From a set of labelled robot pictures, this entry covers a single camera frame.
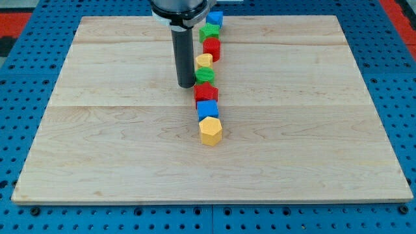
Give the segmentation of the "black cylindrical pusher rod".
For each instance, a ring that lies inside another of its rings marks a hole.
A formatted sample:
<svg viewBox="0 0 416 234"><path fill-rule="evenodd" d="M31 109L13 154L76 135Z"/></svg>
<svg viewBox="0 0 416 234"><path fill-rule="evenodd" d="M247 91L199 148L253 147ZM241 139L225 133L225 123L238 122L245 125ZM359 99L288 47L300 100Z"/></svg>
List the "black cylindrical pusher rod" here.
<svg viewBox="0 0 416 234"><path fill-rule="evenodd" d="M177 83L181 88L194 86L194 48L192 30L171 30Z"/></svg>

